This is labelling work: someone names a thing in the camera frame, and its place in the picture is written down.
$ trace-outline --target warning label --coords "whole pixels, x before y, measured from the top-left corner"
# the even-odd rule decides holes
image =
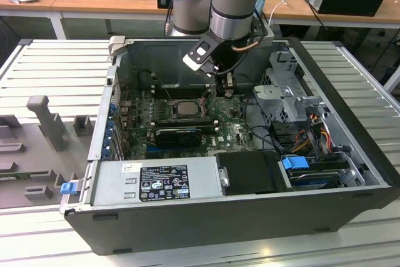
[[[141,201],[190,198],[188,166],[143,167],[140,169]]]

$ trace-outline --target yellow wire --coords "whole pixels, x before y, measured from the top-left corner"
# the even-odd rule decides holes
[[[304,142],[302,145],[299,145],[298,147],[296,147],[293,151],[293,153],[301,150],[302,148],[306,147],[308,144],[310,143],[310,140],[307,140],[306,142]]]

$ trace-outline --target red wire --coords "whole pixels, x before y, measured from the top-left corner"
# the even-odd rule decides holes
[[[297,145],[298,144],[298,139],[300,138],[300,135],[301,134],[303,134],[303,133],[305,133],[306,131],[300,131],[298,134],[297,134],[297,136],[296,136],[296,144],[295,145]]]

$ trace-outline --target desk leg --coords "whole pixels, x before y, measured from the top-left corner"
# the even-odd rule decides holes
[[[48,17],[51,21],[52,28],[56,33],[56,37],[58,40],[66,40],[68,39],[67,34],[64,31],[63,27],[63,17],[61,16],[60,12],[51,12]]]
[[[108,34],[114,34],[113,33],[113,27],[111,26],[111,20],[110,19],[106,19],[106,29],[107,29],[107,33]]]
[[[393,73],[393,75],[388,79],[386,84],[383,86],[387,92],[391,92],[394,88],[400,83],[400,67],[397,67],[397,70]]]

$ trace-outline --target metal bracket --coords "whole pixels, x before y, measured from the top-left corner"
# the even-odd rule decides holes
[[[108,51],[110,56],[117,56],[120,53],[125,51],[124,47],[127,42],[125,36],[113,36],[110,38],[110,42],[108,42]]]

